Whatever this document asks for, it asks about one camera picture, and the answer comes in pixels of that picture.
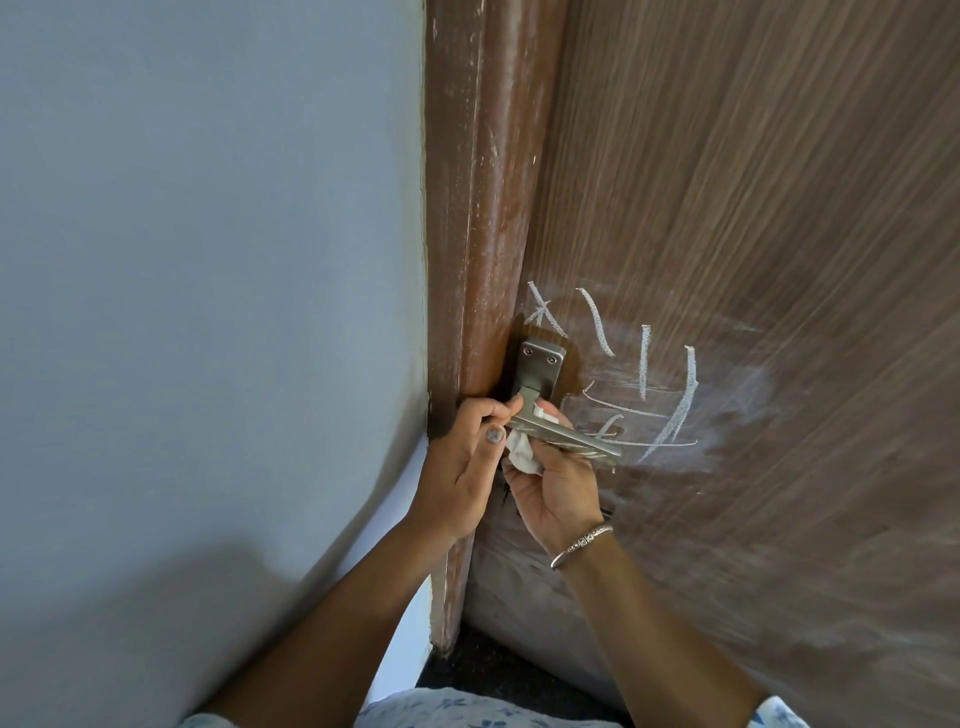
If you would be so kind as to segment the person's right hand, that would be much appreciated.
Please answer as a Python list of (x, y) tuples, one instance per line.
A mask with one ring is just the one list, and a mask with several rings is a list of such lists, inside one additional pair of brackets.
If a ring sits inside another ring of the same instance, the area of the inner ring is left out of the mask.
[(543, 474), (520, 473), (505, 451), (503, 476), (525, 527), (551, 557), (551, 568), (562, 569), (574, 554), (612, 540), (614, 530), (602, 515), (591, 461), (529, 438)]

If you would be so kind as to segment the person's left forearm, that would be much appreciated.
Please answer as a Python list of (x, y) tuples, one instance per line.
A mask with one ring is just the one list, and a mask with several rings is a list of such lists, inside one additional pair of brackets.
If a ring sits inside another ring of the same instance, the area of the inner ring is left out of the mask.
[(436, 517), (404, 516), (199, 715), (232, 728), (352, 728), (404, 612), (457, 539)]

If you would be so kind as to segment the person's right forearm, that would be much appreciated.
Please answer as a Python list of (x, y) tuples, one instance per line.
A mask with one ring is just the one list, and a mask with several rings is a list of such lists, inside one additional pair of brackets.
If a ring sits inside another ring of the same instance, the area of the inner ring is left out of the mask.
[(635, 728), (747, 728), (764, 690), (660, 600), (611, 531), (556, 561)]

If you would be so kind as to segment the white cleaning cloth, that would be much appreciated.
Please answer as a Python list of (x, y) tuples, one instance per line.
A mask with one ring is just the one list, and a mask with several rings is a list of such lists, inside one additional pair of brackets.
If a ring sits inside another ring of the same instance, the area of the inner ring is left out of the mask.
[(544, 465), (535, 455), (531, 440), (526, 433), (510, 428), (506, 453), (510, 466), (522, 475), (539, 477), (544, 473)]

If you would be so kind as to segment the silver metal door handle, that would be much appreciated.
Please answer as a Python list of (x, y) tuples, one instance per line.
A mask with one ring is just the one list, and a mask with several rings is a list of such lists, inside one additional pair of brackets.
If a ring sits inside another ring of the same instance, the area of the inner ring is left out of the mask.
[(512, 389), (522, 397), (523, 407), (510, 419), (507, 428), (605, 467), (616, 467), (622, 455), (619, 446), (537, 413), (537, 401), (550, 399), (554, 392), (566, 354), (562, 346), (538, 339), (520, 343)]

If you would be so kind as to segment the person's left hand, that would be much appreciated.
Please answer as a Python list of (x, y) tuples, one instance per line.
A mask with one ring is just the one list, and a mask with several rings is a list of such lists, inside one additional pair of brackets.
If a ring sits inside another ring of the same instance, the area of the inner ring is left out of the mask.
[(505, 425), (523, 406), (519, 394), (505, 402), (493, 398), (464, 400), (449, 431), (432, 440), (405, 520), (445, 551), (479, 524), (501, 459), (474, 458), (482, 423)]

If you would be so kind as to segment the brown wooden door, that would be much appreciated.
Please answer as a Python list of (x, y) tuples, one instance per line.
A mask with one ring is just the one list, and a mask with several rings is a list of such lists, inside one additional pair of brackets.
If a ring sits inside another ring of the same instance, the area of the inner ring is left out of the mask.
[(960, 728), (960, 0), (570, 7), (513, 322), (615, 536), (819, 728)]

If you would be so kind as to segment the brown wooden door frame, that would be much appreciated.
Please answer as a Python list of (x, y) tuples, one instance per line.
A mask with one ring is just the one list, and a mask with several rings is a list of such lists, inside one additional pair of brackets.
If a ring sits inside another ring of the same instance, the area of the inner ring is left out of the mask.
[(425, 0), (427, 433), (506, 397), (570, 0)]

